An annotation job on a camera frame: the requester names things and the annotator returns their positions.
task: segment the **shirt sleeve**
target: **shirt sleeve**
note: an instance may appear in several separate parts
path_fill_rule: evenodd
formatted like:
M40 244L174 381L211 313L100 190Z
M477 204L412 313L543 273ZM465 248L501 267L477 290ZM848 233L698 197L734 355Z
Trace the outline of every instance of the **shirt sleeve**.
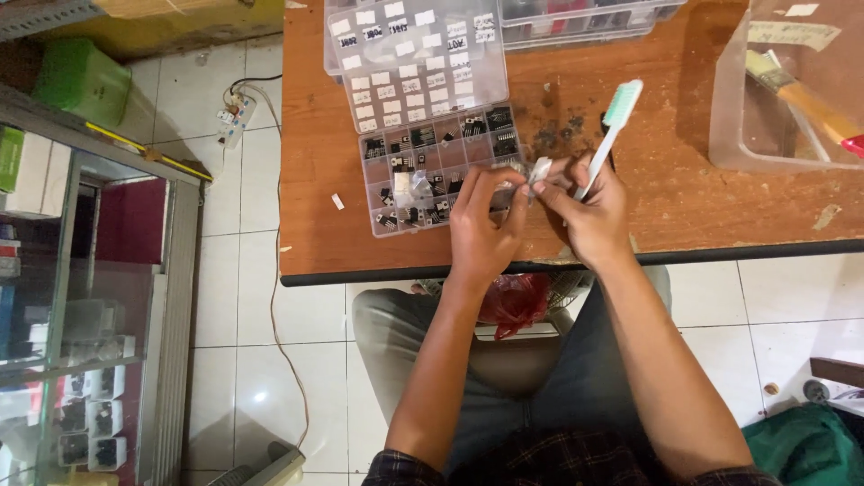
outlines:
M688 486L783 486L756 466L712 470L695 477Z
M420 459L385 449L369 466L363 486L445 486L444 475Z

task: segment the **jeans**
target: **jeans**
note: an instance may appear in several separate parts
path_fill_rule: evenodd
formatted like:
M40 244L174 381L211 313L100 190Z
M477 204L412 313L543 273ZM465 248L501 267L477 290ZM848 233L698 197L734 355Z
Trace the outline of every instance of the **jeans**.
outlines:
M666 268L644 270L669 310ZM387 425L437 306L435 297L396 289L364 291L354 299L354 335ZM609 430L647 444L599 284L590 290L573 328L562 339L558 363L533 397L507 397L467 370L444 474L523 427Z

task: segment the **white tile floor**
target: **white tile floor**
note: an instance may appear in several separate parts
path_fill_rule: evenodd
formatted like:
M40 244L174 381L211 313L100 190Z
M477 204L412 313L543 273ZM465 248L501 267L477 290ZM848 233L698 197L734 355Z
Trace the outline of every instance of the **white tile floor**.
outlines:
M204 207L187 484L206 484L234 465L261 466L271 440L293 443L303 429L302 399L268 311L276 277L276 122L259 104L255 129L224 158L212 137L223 90L245 76L279 73L281 60L273 37L133 67L137 102L121 132L197 158L217 176ZM258 85L279 106L280 82ZM669 270L673 317L741 425L801 400L810 356L864 361L864 254ZM359 486L383 444L384 417L348 314L364 289L410 284L277 288L276 326L309 398L303 483ZM762 391L771 382L779 394Z

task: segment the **person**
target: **person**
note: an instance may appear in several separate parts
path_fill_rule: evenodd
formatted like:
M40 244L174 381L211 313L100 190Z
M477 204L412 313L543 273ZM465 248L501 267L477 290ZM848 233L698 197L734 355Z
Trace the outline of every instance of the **person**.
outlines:
M554 161L532 188L566 221L598 282L534 396L504 396L468 369L486 289L524 237L529 187L517 171L468 171L450 212L453 265L440 300L395 289L354 300L360 355L390 426L364 486L779 484L753 465L672 322L668 273L637 262L621 180L606 163L584 202L571 197L588 184L592 155ZM518 188L497 225L488 208L502 182Z

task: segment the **power strip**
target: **power strip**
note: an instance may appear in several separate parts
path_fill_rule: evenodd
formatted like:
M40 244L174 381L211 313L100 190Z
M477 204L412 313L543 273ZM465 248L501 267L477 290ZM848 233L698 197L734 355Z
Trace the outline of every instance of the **power strip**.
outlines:
M216 133L216 142L226 149L236 147L256 106L257 103L250 96L234 93L231 96L231 104L216 113L216 118L224 124Z

